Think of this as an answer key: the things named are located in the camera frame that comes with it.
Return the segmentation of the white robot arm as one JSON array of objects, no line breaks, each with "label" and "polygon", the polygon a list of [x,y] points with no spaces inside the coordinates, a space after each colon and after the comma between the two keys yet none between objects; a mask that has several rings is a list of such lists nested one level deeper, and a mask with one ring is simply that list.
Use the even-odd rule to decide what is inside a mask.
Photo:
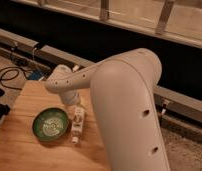
[{"label": "white robot arm", "polygon": [[66,105],[76,102],[76,90],[90,90],[111,171],[170,171],[154,102],[161,73],[158,56],[139,48],[77,72],[59,65],[45,88]]}]

